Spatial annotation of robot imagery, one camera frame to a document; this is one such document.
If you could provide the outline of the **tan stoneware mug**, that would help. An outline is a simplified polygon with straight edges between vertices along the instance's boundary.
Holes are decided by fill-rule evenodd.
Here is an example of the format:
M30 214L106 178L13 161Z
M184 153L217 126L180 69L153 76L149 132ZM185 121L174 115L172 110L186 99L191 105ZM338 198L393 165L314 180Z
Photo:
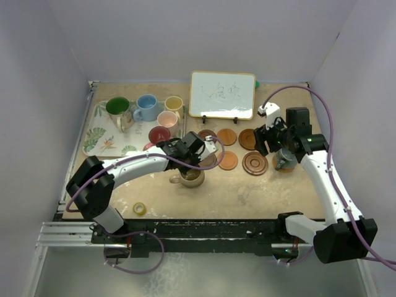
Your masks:
M201 170L189 170L187 173L178 173L169 178L171 184L181 184L186 188L197 188L204 183L205 172Z

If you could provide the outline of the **pink mug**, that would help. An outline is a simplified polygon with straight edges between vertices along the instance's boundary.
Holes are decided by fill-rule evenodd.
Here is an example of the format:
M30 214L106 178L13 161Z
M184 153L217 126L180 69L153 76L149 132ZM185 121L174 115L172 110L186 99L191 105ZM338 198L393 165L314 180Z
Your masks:
M177 111L162 111L157 117L158 125L167 128L174 137L178 135L180 122L181 117Z

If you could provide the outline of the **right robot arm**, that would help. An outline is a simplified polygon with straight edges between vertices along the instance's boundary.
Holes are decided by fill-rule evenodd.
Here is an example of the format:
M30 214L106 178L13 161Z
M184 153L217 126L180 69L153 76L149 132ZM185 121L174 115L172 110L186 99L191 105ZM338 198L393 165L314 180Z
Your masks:
M256 150L266 156L287 149L302 165L311 179L325 211L323 223L309 219L301 212L281 213L275 235L282 242L295 236L313 246L317 258L324 264L362 259L377 233L373 219L364 218L351 201L339 179L329 144L322 134L315 134L307 108L288 108L281 117L280 107L267 103L259 107L258 115L266 118L263 126L254 130Z

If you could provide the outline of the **ringed brown wood coaster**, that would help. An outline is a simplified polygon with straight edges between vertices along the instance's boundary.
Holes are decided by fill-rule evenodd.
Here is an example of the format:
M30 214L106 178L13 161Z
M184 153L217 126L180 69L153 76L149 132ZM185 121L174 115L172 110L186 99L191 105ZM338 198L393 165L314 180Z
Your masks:
M267 171L269 163L259 152L249 152L243 157L242 166L248 174L259 176Z

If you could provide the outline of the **floral serving tray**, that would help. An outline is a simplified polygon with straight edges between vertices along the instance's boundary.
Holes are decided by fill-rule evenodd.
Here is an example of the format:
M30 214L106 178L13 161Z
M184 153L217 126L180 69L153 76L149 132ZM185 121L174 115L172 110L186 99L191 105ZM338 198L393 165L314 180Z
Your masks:
M142 150L149 142L149 132L158 126L156 121L137 122L126 132L120 132L105 106L107 101L97 103L93 109L85 139L83 153L87 156L123 157L129 151Z

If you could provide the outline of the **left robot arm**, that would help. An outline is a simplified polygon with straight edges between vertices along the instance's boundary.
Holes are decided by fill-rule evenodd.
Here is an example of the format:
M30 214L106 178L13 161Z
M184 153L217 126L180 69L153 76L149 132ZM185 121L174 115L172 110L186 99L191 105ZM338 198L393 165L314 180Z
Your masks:
M106 230L112 242L120 243L127 236L127 225L110 205L114 189L152 173L179 170L186 174L216 152L212 139L204 140L195 132L188 132L182 139L161 141L119 159L101 161L96 156L88 157L68 182L66 192L84 219L94 221Z

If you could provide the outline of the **grey stoneware cup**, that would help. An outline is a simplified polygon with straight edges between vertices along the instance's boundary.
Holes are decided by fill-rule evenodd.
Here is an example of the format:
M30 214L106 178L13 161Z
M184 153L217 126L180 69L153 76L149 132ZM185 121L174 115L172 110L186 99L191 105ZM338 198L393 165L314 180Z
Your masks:
M274 155L274 168L277 171L293 171L298 161L294 154L292 154L288 149L281 148L275 155Z

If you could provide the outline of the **dark walnut coaster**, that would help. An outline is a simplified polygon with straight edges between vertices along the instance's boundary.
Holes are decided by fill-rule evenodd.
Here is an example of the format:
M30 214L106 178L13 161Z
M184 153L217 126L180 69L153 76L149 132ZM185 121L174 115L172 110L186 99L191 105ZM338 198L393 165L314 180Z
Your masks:
M201 168L211 167L217 162L216 155L210 155L199 163Z
M217 135L210 129L203 129L197 133L197 135L204 141L207 141L207 137L210 137L210 141L216 142Z

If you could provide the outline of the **light wood coaster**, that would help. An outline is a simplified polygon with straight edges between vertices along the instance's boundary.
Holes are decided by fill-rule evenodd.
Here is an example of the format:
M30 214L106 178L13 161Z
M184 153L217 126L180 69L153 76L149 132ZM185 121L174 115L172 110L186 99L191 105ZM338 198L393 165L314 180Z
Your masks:
M217 132L217 137L225 146L233 145L237 140L237 135L234 130L229 128L220 129Z
M219 153L217 160L222 159L219 167L223 170L233 170L238 165L238 157L235 153L231 151L226 151L225 153Z

